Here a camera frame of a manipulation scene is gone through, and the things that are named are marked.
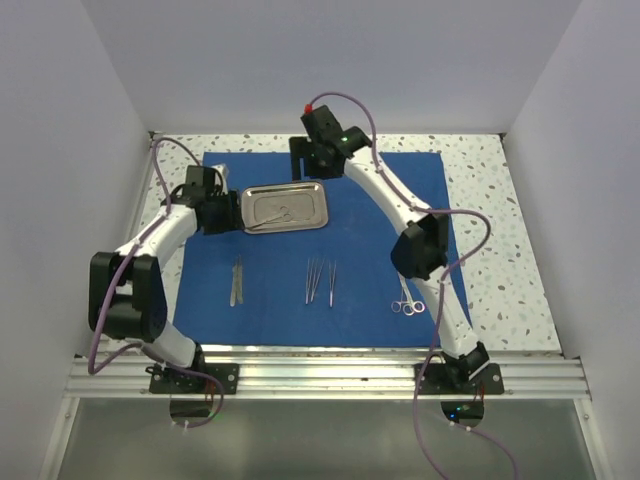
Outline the steel instrument tray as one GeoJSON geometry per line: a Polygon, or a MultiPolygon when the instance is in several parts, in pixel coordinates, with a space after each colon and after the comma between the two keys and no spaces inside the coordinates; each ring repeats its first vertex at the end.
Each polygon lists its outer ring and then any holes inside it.
{"type": "Polygon", "coordinates": [[[240,200],[244,232],[272,234],[315,230],[329,223],[324,186],[317,181],[292,182],[248,187],[240,200]],[[277,213],[282,206],[290,209],[289,221],[275,221],[246,230],[245,226],[277,213]]]}

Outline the steel scalpel handle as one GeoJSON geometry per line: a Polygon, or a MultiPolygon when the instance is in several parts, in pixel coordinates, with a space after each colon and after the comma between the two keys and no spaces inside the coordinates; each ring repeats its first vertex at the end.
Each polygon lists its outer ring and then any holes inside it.
{"type": "Polygon", "coordinates": [[[235,265],[235,292],[236,292],[236,302],[238,304],[244,303],[244,294],[243,294],[243,261],[242,256],[239,255],[235,265]]]}
{"type": "Polygon", "coordinates": [[[237,302],[237,276],[238,276],[237,269],[238,269],[238,258],[234,260],[234,263],[232,266],[232,286],[231,286],[230,301],[229,301],[229,304],[231,307],[235,307],[237,302]]]}

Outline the steel surgical scissors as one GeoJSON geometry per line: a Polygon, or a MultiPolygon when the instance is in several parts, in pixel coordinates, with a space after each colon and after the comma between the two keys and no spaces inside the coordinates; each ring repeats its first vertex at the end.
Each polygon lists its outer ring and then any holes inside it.
{"type": "Polygon", "coordinates": [[[290,209],[288,207],[286,207],[286,206],[282,206],[277,213],[275,213],[273,215],[270,215],[268,217],[265,217],[264,219],[261,219],[259,221],[256,221],[253,224],[246,225],[245,229],[246,230],[255,230],[258,227],[261,227],[261,226],[266,225],[266,224],[273,223],[275,221],[279,221],[279,220],[289,221],[290,219],[291,219],[290,209]]]}

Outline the steel tweezers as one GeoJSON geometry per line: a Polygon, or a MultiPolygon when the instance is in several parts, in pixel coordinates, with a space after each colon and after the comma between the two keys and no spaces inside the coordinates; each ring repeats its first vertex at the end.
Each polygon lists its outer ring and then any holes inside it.
{"type": "Polygon", "coordinates": [[[329,263],[329,272],[328,272],[328,280],[329,280],[329,307],[332,308],[334,306],[334,296],[335,296],[335,282],[336,282],[336,270],[337,270],[337,262],[329,263]]]}
{"type": "Polygon", "coordinates": [[[309,302],[312,303],[315,299],[315,294],[321,279],[322,271],[324,268],[325,259],[324,258],[314,258],[311,261],[311,270],[310,270],[310,294],[309,294],[309,302]]]}
{"type": "Polygon", "coordinates": [[[307,262],[306,283],[305,283],[305,305],[311,301],[311,293],[314,283],[315,259],[309,258],[307,262]]]}

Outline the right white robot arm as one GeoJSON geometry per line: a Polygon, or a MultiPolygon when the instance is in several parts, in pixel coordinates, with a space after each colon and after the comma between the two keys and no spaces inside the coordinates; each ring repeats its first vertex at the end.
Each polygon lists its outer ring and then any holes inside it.
{"type": "Polygon", "coordinates": [[[418,198],[376,149],[374,136],[344,129],[326,105],[308,104],[301,116],[304,136],[289,139],[292,177],[345,176],[361,187],[398,234],[390,257],[396,271],[414,283],[431,311],[451,389],[468,392],[488,365],[486,348],[473,332],[449,279],[449,210],[418,198]]]}

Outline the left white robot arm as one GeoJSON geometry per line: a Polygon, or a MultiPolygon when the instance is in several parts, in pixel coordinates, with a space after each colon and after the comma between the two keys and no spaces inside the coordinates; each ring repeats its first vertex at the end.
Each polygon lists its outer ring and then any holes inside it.
{"type": "Polygon", "coordinates": [[[185,181],[166,194],[149,225],[113,252],[98,252],[89,266],[88,323],[94,332],[89,372],[105,335],[131,343],[173,368],[172,379],[185,392],[201,390],[208,379],[198,342],[168,320],[162,270],[178,247],[194,234],[221,234],[243,228],[239,193],[228,187],[228,168],[192,165],[185,181]]]}

